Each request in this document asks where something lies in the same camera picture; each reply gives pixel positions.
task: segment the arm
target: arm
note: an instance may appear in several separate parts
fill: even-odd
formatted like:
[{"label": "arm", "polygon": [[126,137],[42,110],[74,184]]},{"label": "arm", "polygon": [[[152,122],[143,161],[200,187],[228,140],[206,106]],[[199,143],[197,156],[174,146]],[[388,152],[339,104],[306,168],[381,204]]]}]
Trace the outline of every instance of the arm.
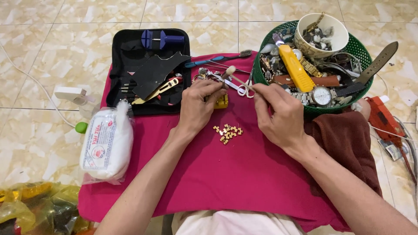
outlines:
[{"label": "arm", "polygon": [[95,235],[140,235],[150,222],[184,149],[208,123],[222,83],[198,80],[183,91],[180,120],[161,149],[141,169],[106,214]]},{"label": "arm", "polygon": [[257,91],[254,99],[260,130],[306,168],[355,234],[418,234],[413,223],[305,134],[300,101],[276,84],[253,87]]}]

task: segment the pink cloth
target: pink cloth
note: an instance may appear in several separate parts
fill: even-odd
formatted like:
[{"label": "pink cloth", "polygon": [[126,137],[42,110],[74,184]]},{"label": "pink cloth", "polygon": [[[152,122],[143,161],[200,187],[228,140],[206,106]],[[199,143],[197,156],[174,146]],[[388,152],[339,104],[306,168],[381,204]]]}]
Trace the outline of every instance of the pink cloth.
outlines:
[{"label": "pink cloth", "polygon": [[[219,55],[236,54],[199,56],[192,61]],[[249,58],[223,63],[251,71],[255,55],[253,52]],[[192,76],[198,69],[198,66],[192,68]],[[235,75],[242,81],[248,79],[245,73]],[[102,106],[109,90],[108,78]],[[233,89],[228,91],[228,100],[228,108],[215,110],[208,125],[184,151],[154,216],[209,209],[249,210],[289,215],[306,232],[327,224],[339,231],[349,231],[328,198],[312,196],[308,172],[258,129],[254,100],[239,96]],[[178,114],[135,117],[135,139],[125,182],[119,186],[83,185],[79,193],[80,215],[100,222],[177,123]],[[227,145],[222,144],[212,127],[222,128],[224,123],[241,127],[243,135],[234,137]]]}]

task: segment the white ceramic cup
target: white ceramic cup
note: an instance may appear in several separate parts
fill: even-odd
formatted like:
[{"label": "white ceramic cup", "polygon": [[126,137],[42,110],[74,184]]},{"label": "white ceramic cup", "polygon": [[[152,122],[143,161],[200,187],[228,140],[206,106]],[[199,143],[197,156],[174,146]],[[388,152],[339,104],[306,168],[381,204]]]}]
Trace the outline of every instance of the white ceramic cup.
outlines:
[{"label": "white ceramic cup", "polygon": [[348,31],[345,26],[339,20],[327,14],[325,14],[324,18],[322,18],[319,22],[318,27],[321,28],[322,31],[331,26],[334,27],[334,35],[331,37],[332,51],[318,49],[305,41],[302,37],[303,31],[308,27],[308,25],[316,22],[320,16],[321,13],[312,13],[302,17],[299,20],[295,32],[296,48],[299,49],[305,56],[316,59],[332,56],[342,50],[348,43]]}]

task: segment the white shirt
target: white shirt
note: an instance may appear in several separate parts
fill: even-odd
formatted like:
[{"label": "white shirt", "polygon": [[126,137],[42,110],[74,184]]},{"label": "white shirt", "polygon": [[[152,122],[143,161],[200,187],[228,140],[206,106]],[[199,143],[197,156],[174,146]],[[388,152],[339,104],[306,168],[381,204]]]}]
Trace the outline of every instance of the white shirt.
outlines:
[{"label": "white shirt", "polygon": [[285,215],[250,211],[194,211],[175,213],[175,235],[304,235]]}]

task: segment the blue toothbrush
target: blue toothbrush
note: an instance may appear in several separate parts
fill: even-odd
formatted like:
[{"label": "blue toothbrush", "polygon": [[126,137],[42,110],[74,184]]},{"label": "blue toothbrush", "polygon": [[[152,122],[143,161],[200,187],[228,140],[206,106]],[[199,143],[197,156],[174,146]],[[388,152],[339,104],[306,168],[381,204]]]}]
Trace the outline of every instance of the blue toothbrush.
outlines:
[{"label": "blue toothbrush", "polygon": [[186,68],[192,68],[198,65],[202,65],[202,64],[207,64],[210,63],[212,61],[220,61],[220,60],[232,60],[232,59],[238,59],[238,58],[245,58],[245,57],[249,57],[251,56],[252,50],[244,50],[242,52],[240,52],[240,54],[238,56],[217,56],[213,59],[210,60],[203,60],[203,61],[196,61],[196,62],[191,62],[191,63],[186,63],[184,66]]}]

